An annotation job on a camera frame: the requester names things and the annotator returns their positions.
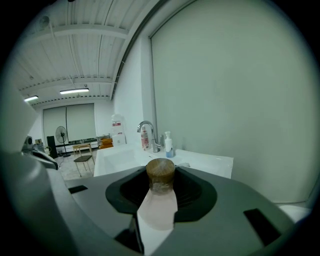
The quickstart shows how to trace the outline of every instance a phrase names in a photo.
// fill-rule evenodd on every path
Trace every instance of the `ceiling light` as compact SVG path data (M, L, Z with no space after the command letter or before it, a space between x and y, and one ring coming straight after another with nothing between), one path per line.
M73 94L73 93L84 93L89 92L88 88L81 88L81 89L71 89L71 90L61 90L61 94Z
M24 101L25 101L25 102L28 102L28 101L32 101L32 100L35 100L35 99L38 99L38 98L39 98L39 97L35 95L35 96L31 96L31 97L29 97L29 98L25 98Z

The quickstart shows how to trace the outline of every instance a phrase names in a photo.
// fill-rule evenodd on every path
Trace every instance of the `gray floor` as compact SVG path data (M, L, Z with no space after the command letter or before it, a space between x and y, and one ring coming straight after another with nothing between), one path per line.
M68 157L59 156L56 159L54 159L57 162L58 166L60 167L58 170L61 172L61 175L65 181L74 180L74 179L85 179L85 178L92 177L94 175L93 173L95 170L95 165L94 165L94 162L92 161L92 159L89 159L89 161L84 162L85 167L82 162L77 163L79 171L82 176L82 177L80 177L79 172L76 167L76 163L74 162L74 160L76 158L80 157L80 154L76 153L75 156L73 153L70 153L70 154L71 155ZM92 154L93 154L94 161L96 161L97 149L96 150L93 149ZM82 150L81 155L82 156L87 156L87 155L89 156L91 154L90 154L89 150Z

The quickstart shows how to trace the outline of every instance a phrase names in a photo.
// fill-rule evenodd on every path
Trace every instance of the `electric fan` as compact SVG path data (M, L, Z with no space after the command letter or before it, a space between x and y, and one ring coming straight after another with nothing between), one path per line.
M60 143L63 143L64 145L64 151L65 154L63 155L64 158L69 157L70 154L67 153L66 151L66 145L65 145L65 141L67 139L67 130L66 128L64 128L63 126L59 126L56 130L55 130L55 137L56 140Z

